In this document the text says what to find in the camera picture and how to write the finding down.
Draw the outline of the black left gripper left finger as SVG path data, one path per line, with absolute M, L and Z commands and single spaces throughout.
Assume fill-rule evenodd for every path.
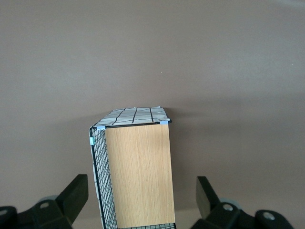
M 88 176 L 78 174 L 55 199 L 42 200 L 19 213 L 17 228 L 71 229 L 88 196 Z

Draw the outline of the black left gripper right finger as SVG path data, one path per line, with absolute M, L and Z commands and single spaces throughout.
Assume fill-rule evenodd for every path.
M 236 205 L 221 202 L 207 177 L 196 180 L 196 203 L 201 214 L 193 229 L 254 229 L 254 217 Z

